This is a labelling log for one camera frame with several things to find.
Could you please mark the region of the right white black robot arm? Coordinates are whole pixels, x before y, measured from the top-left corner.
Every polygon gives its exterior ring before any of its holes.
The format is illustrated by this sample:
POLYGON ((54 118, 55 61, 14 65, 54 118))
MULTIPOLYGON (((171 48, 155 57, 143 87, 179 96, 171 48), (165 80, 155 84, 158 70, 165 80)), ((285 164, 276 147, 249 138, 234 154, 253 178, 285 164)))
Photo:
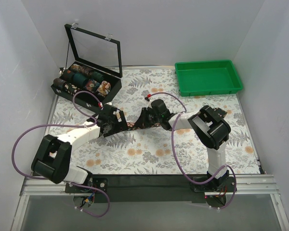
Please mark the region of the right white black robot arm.
POLYGON ((229 177, 225 150, 231 128, 220 115, 218 108, 213 109, 205 105, 197 113, 172 113, 163 100, 154 100, 142 109, 134 125, 137 128, 148 128, 157 124, 171 131, 172 135, 176 130, 193 129, 201 143, 207 148, 209 166, 207 179, 203 182, 197 182, 192 178, 187 179, 195 185, 202 185, 213 191, 219 191, 225 187, 229 177))

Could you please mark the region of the black floral necktie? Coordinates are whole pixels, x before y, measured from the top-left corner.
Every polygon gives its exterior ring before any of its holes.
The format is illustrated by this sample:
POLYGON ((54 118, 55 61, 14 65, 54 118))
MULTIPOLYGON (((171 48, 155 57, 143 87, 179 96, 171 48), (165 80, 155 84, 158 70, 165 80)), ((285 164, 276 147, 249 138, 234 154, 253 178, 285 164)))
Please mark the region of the black floral necktie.
MULTIPOLYGON (((222 118, 225 118, 226 115, 228 114, 225 110, 218 108, 218 107, 213 108, 213 110, 222 118)), ((128 125, 128 131, 139 129, 134 126, 133 122, 127 122, 127 125, 128 125)), ((161 124, 159 122, 150 121, 150 125, 148 128, 155 128, 155 127, 161 127, 161 124)))

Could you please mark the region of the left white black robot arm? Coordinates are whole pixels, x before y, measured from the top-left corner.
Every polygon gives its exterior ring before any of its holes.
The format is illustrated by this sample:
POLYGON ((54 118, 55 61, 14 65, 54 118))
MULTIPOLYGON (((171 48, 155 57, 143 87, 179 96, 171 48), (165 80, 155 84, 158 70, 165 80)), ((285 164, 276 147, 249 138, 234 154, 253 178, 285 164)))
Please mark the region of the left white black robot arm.
POLYGON ((73 182, 81 192, 89 192, 93 186, 89 172, 71 165, 71 155, 91 140, 126 130, 128 126, 123 111, 119 111, 119 116, 116 107, 106 104, 97 118, 90 118, 65 134, 44 136, 31 170, 55 184, 73 182))

